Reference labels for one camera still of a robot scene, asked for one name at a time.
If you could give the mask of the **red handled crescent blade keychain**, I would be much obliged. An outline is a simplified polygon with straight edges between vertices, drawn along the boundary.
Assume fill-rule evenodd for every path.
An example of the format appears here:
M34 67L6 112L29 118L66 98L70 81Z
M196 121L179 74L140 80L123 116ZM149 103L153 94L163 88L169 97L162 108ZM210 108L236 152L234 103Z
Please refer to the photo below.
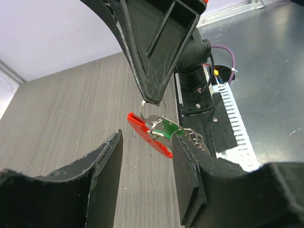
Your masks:
M129 113L127 121L137 134L144 139L153 149L158 151L166 158L173 158L172 136L185 136L188 141L194 144L203 152L210 154L209 149L204 143L203 136L191 128L183 128L164 115L150 115L145 118L143 108L147 102L143 100L140 105L140 115Z

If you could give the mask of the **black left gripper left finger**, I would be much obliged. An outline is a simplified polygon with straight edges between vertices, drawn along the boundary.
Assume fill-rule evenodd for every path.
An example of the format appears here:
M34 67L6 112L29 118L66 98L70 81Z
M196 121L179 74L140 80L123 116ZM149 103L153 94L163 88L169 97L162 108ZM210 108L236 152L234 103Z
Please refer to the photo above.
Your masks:
M122 131L46 176L0 173L3 228L111 228L123 156Z

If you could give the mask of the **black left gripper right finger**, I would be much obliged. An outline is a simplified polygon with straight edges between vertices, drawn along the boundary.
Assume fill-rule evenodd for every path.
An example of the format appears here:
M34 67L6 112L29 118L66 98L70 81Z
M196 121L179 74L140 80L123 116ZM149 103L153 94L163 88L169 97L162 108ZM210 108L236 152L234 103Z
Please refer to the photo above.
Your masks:
M304 165L271 162L255 171L172 137L180 222L187 228L301 228Z

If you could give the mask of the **green tagged key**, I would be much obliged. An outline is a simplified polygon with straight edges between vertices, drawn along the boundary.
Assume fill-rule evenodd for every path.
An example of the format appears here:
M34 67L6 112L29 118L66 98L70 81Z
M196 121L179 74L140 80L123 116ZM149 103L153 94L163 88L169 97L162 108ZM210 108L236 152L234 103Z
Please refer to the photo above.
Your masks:
M148 134L153 140L171 147L171 138L174 134L186 135L185 130L174 121L158 115L150 115L148 123L152 125Z

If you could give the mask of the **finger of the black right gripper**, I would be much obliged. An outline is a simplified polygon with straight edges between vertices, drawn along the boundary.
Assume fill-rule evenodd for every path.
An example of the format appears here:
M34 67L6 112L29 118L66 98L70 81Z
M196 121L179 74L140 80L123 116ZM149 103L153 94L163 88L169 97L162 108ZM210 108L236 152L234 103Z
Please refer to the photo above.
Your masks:
M143 90L141 89L139 83L138 73L135 69L135 61L132 59L131 52L128 47L126 31L123 30L121 23L119 22L116 14L113 12L113 8L107 0L82 0L81 2L84 3L90 10L92 10L107 25L107 27L115 36L125 57L127 58L129 66L131 67L133 77L142 95L142 98L144 98Z
M159 105L205 0L121 0L134 76L143 99Z

